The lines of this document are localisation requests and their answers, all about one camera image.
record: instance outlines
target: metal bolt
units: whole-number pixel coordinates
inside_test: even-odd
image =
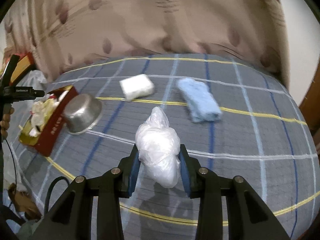
[[[201,167],[201,168],[199,169],[199,172],[200,172],[201,174],[207,174],[207,173],[208,173],[208,169],[207,169],[207,168],[204,168],[204,167]]]
[[[84,181],[84,176],[76,177],[76,183],[81,183],[82,181]]]
[[[120,169],[119,168],[113,168],[112,170],[111,170],[111,173],[112,174],[118,174],[120,172]]]
[[[238,183],[244,182],[244,179],[241,176],[235,176],[235,181]]]

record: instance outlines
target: upside-down silver bowl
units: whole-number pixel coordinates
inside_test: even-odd
[[[94,127],[102,115],[102,103],[89,94],[74,97],[65,107],[63,116],[71,134],[81,134]]]

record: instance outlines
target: open box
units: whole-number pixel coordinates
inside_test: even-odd
[[[41,134],[38,137],[32,137],[27,135],[32,129],[30,116],[19,136],[19,141],[22,144],[34,148],[38,153],[45,157],[50,156],[54,143],[57,140],[57,137],[63,127],[63,124],[65,123],[65,120],[62,115],[64,108],[72,98],[78,95],[78,92],[73,85],[58,88],[48,93],[54,94],[57,98],[59,98],[59,96],[64,91],[68,91],[68,93],[65,95],[65,97],[62,99],[55,111],[52,113],[51,117],[44,126],[44,129],[41,132]]]

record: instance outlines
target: blue towel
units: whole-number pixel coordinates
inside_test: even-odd
[[[178,80],[177,87],[188,104],[193,122],[220,119],[222,112],[206,84],[192,78],[183,78]]]

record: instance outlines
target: wire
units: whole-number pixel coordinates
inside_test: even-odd
[[[50,202],[52,190],[53,190],[54,186],[57,184],[57,182],[59,182],[60,180],[65,180],[67,182],[68,186],[70,185],[69,180],[65,176],[57,177],[53,180],[53,182],[51,182],[49,189],[48,189],[48,192],[47,192],[47,196],[45,197],[44,215],[47,214],[47,212],[49,210],[49,202]]]
[[[15,164],[15,162],[14,162],[14,158],[13,158],[13,153],[12,153],[11,147],[10,147],[7,139],[5,139],[5,141],[6,141],[8,147],[9,147],[9,150],[10,150],[10,152],[11,152],[11,157],[12,157],[13,167],[14,167],[14,177],[15,177],[15,183],[16,183],[16,187],[15,187],[14,194],[13,194],[13,199],[14,199],[14,197],[15,197],[15,195],[16,195],[16,192],[17,192],[17,170],[16,170],[16,164]]]

